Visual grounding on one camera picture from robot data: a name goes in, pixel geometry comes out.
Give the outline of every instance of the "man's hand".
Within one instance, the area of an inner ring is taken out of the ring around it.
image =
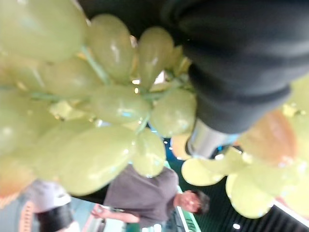
[[[110,210],[104,208],[102,205],[97,204],[95,208],[91,211],[91,214],[95,218],[110,218],[123,221],[125,223],[139,223],[140,217],[137,217],[129,213],[111,212]]]
[[[103,206],[97,204],[95,208],[91,211],[91,214],[95,218],[105,219],[105,218],[109,218],[109,215],[111,214],[111,212],[108,209],[104,208]]]

